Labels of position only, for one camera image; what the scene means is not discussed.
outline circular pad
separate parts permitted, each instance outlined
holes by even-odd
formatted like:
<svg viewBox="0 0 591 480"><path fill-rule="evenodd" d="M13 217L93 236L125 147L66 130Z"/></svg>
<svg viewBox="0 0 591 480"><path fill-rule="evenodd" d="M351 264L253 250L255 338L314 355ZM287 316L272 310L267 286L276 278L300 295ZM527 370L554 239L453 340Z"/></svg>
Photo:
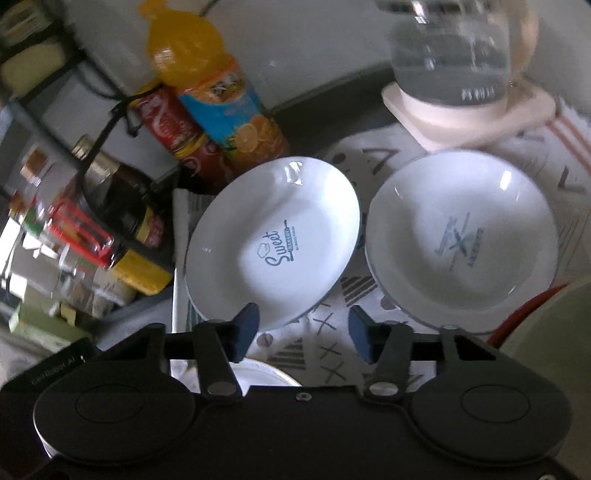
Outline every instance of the circular pad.
<svg viewBox="0 0 591 480"><path fill-rule="evenodd" d="M191 392L145 362L90 362L45 390L33 419L48 451L112 465L159 454L194 412Z"/></svg>
<svg viewBox="0 0 591 480"><path fill-rule="evenodd" d="M410 414L440 449L487 465L543 458L561 445L571 422L557 387L498 361L453 365L411 397Z"/></svg>

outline dark bottle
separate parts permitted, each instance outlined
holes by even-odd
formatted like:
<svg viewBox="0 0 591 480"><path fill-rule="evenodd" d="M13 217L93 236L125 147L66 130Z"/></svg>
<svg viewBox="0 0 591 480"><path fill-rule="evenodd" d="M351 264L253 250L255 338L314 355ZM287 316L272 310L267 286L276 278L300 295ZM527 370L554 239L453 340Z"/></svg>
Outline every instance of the dark bottle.
<svg viewBox="0 0 591 480"><path fill-rule="evenodd" d="M84 160L93 144L85 135L73 154ZM161 216L164 209L150 190L151 182L141 171L99 152L85 175L86 200L120 234L160 249L171 243L172 236Z"/></svg>
<svg viewBox="0 0 591 480"><path fill-rule="evenodd" d="M103 230L79 205L62 197L51 211L49 231L97 267L144 295L156 295L173 275L149 259L127 248Z"/></svg>

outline water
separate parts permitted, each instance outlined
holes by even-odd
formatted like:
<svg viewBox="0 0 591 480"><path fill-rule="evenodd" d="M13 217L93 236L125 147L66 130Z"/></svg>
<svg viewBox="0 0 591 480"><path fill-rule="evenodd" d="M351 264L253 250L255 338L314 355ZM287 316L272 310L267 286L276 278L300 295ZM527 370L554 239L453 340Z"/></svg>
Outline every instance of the water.
<svg viewBox="0 0 591 480"><path fill-rule="evenodd" d="M474 106L501 100L511 78L505 32L484 25L476 35L398 25L391 36L392 65L400 88L436 105Z"/></svg>

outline white bowl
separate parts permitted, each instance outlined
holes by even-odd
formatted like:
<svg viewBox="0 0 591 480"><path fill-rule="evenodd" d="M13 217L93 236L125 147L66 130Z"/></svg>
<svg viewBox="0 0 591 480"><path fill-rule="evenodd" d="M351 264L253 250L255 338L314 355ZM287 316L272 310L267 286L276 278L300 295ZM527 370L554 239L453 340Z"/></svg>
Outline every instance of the white bowl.
<svg viewBox="0 0 591 480"><path fill-rule="evenodd" d="M490 333L552 283L558 235L523 172L491 155L449 151L382 186L366 256L384 293L419 322Z"/></svg>
<svg viewBox="0 0 591 480"><path fill-rule="evenodd" d="M250 387L301 387L294 378L276 367L245 358L239 364L230 363L230 367L238 380L242 394L246 395ZM190 391L201 393L199 378L195 367L190 367L179 379Z"/></svg>
<svg viewBox="0 0 591 480"><path fill-rule="evenodd" d="M230 184L197 224L186 260L195 309L231 320L247 303L260 330L298 319L344 272L359 237L353 186L315 158L265 163Z"/></svg>

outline plate rim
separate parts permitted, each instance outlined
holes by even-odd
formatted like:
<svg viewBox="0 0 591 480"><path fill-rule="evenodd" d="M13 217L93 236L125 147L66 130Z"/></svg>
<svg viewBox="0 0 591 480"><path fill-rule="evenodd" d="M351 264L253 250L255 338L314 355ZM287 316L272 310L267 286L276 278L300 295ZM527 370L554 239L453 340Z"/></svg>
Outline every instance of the plate rim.
<svg viewBox="0 0 591 480"><path fill-rule="evenodd" d="M302 317L304 317L304 316L308 315L308 314L309 314L309 313L310 313L312 310L314 310L314 308L315 308L316 306L318 306L318 305L319 305L319 304L320 304L320 303L321 303L321 302L322 302L322 301L323 301L323 300L324 300L324 299L325 299L325 298L326 298L326 297L327 297L327 296L330 294L330 292L333 290L333 288L334 288L336 285L338 285L338 283L339 283L340 279L341 279L341 278L342 278L342 276L343 276L343 273L344 273L344 272L347 270L347 267L348 267L348 266L349 266L349 264L351 263L351 259L353 258L353 256L355 255L355 252L356 252L356 247L357 247L357 245L359 245L359 239L361 238L361 234L362 234L362 228L363 228L363 212L362 212L361 200L360 200L360 198L359 198L359 195L357 195L357 192L356 192L356 190L355 190L355 187L353 187L353 184L352 184L352 183L351 183L351 181L350 181L350 180L347 178L347 175L345 175L343 172L341 172L341 171L340 171L340 170L339 170L337 167L335 167L334 165L332 165L332 164L330 164L329 162L327 162L327 161L325 161L325 160L322 160L322 159L320 159L320 158L316 158L316 157L305 157L305 156L303 156L303 155L295 155L295 156L292 156L292 157L283 157L283 158L278 158L278 159L276 159L276 160L272 160L272 161L269 161L269 162L265 162L265 163L262 163L262 164L260 164L260 165L256 166L256 167L255 167L255 168L253 168L252 170L249 170L249 171L247 171L246 173L244 173L243 175L241 175L240 177L238 177L236 180L234 180L234 182L236 182L236 181L239 181L240 179L242 179L242 178L244 178L244 177L246 177L246 176L248 176L248 175L250 175L250 176L251 176L251 175L253 175L253 172L256 172L256 171L257 171L257 169L259 169L259 168L261 168L261 167L268 168L268 167L269 167L269 165L272 165L272 164L279 164L279 162L285 162L286 160L290 160L290 161L296 161L296 160L306 160L306 161L312 161L313 163L322 163L322 164L325 164L325 165L327 165L328 167L330 167L330 168L333 168L335 171L337 171L337 172L340 174L340 176L341 176L342 178L344 178L344 179L347 181L347 183L348 183L348 184L351 186L351 191L352 191L352 193L355 195L355 199L357 200L356 204L357 204L357 211L358 211L358 215L357 215L357 216L356 216L356 218L355 218L355 221L357 221L357 224L358 224L358 227L357 227L357 234L356 234L356 240L355 240L355 243L354 243L354 244L352 245L352 247L351 247L351 253L348 255L348 258L347 258L347 262L346 262L345 268L344 268L344 269L343 269L343 271L342 271L342 272L339 274L338 278L337 278L337 279L336 279L336 281L335 281L335 282L334 282L334 283L333 283L333 284L330 286L330 288L329 288L329 289L328 289L326 292L324 292L324 293L322 294L322 296L320 297L320 299L319 299L317 302L315 302L315 303L314 303L314 304L313 304L311 307L309 307L307 310L305 310L305 311L304 311L302 314L299 314L299 315L297 315L296 317L294 317L294 318L292 318L292 319L290 319L290 320L288 320L288 321L286 321L286 322L282 322L282 324L281 324L281 325L279 325L279 326L273 326L273 327L271 327L271 328L267 328L267 327L266 327L265 329L262 329L262 328L261 328L261 326L259 325L259 330L258 330L258 332L259 332L259 333L260 333L260 332L272 332L272 331L274 331L274 330L281 329L281 328L283 328L283 327L285 327L285 326L289 325L290 323L293 323L293 322L295 322L296 320L299 320L299 319L301 319ZM225 192L229 191L229 187L232 185L232 183L231 183L230 185L228 185L228 187L226 187L224 190L222 190L222 192L221 192L219 195L217 195L217 196L216 196L216 197L213 199L213 202L212 202L212 203L211 203L211 204L210 204L210 205L207 207L206 211L207 211L207 210L209 210L209 209L210 209L210 208L211 208L211 207L214 205L214 203L217 201L217 199L218 199L218 198L220 198L222 195L224 195L224 193L225 193ZM197 229L197 226L199 225L199 223L202 221L203 217L204 217L204 215L203 215L203 216L202 216L202 217L199 219L199 221L198 221L197 225L195 226L195 230ZM207 318L207 316L205 316L205 315L203 314L203 312L202 312L202 311L201 311L201 310L200 310L200 309L197 307L197 305L195 304L195 301L193 300L193 296L191 295L191 293L190 293L190 291L189 291L189 284L188 284L188 282L187 282L187 263L188 263L188 260L189 260L189 251L190 251L190 248L191 248L191 244L192 244L192 242L193 242L193 234L194 234L195 230L194 230L194 231L191 233L191 238L190 238L190 240L189 240L189 245L187 246L187 252L186 252L186 254L185 254L185 259L184 259L184 264L183 264L183 268L184 268L184 272L183 272L183 278L184 278L184 285L185 285L185 289L186 289L186 291L187 291L187 296L189 297L189 301L191 302L191 305L193 306L193 308L195 309L195 311L197 312L197 314L199 314L199 316L200 316L201 318L203 318L203 319L204 319L206 322L208 322L208 321L210 321L210 320L212 320L212 319L209 319L209 318Z"/></svg>
<svg viewBox="0 0 591 480"><path fill-rule="evenodd" d="M432 157L438 157L441 155L449 155L449 154L471 154L471 155L475 155L478 157L485 157L490 161L494 161L498 164L501 164L503 166L506 166L512 170L517 170L519 171L529 182L530 185L533 186L534 190L536 190L540 196L542 197L544 204L546 206L546 208L548 209L548 211L550 212L550 218L551 218L551 222L553 225L553 231L554 231L554 236L556 237L556 251L555 251L555 257L556 259L554 260L554 269L553 269L553 273L551 278L548 281L548 285L543 287L543 290L540 292L544 292L546 291L548 288L551 287L552 283L554 282L554 279L556 278L556 275L558 273L558 266L559 266L559 262L558 262L558 254L560 251L560 246L558 244L558 226L556 223L556 217L554 216L554 211L552 210L552 207L550 206L550 203L548 202L548 199L546 197L546 195L544 194L544 192L542 192L542 190L540 189L540 187L538 186L538 184L536 182L533 181L533 179L527 174L525 173L523 170L521 170L519 167L516 167L515 165L513 165L512 163L510 163L509 161L505 160L504 158L498 157L496 155L490 154L490 153L486 153L486 152L481 152L478 150L470 150L470 149L464 149L464 148L459 148L459 149L452 149L452 150L444 150L444 151L440 151L440 152L435 152L435 153L429 153L427 155L424 155L422 157L418 157L415 158L414 160L410 161L409 163L407 163L406 165L404 165L402 168L400 168L400 170L396 171L395 173L393 173L392 175L390 175L386 181L383 183L383 185L379 188L379 190L376 192L374 198L371 201L371 204L369 206L369 211L368 211L368 220L367 220L367 226L369 226L370 223L370 218L371 218L371 210L372 210L372 206L374 205L374 202L376 201L378 195L380 194L380 192L382 192L382 189L385 189L387 187L388 184L390 184L390 182L394 181L396 176L399 175L402 171L404 171L407 167L410 167L420 161L426 160L428 158L432 158ZM381 291L383 292L384 296L394 305L396 305L403 313L405 313L406 315L408 315L410 318L412 318L415 322L425 326L425 327L429 327L435 330L440 330L443 328L444 325L441 326L437 326L434 324L431 324L429 322L427 322L424 319L420 319L418 318L416 315L412 314L409 312L408 307L403 307L402 305L400 305L400 303L394 298L393 295L391 295L389 292L386 291L386 289L384 288L383 283L381 282L381 280L378 278L378 276L375 274L375 268L374 265L370 259L370 254L368 251L368 245L370 244L370 236L366 233L366 242L365 242L365 259L367 261L368 267L369 267L369 271L371 272L375 282L377 283L378 287L381 289ZM520 304L525 303L526 301L528 301L530 299L524 299L523 301L520 302ZM490 309L486 309L486 310L481 310L481 311L474 311L472 313L472 315L474 316L483 316L484 314L486 314L486 312L489 312L492 309L498 309L500 308L505 302L501 302L493 307L491 307ZM505 317L503 318L503 320L507 317L507 315L510 315L512 313L512 311L514 311L515 309L508 311L505 315ZM491 335L495 332L496 328L498 327L498 325L493 328L492 330L488 330L485 332L472 332L470 330L469 331L471 334L473 335Z"/></svg>
<svg viewBox="0 0 591 480"><path fill-rule="evenodd" d="M285 385L286 387L302 387L302 384L300 382L298 382L291 375L285 373L283 370L279 369L278 367L275 367L274 365L268 364L266 362L261 362L260 360L256 360L255 358L247 358L247 357L244 357L244 359L242 360L242 362L239 362L239 363L234 364L234 365L243 365L243 366L247 366L247 365L262 365L264 368L271 369L271 371L273 372L273 374L277 374L277 376L280 377L282 380L285 380L286 382L288 382L290 385Z"/></svg>

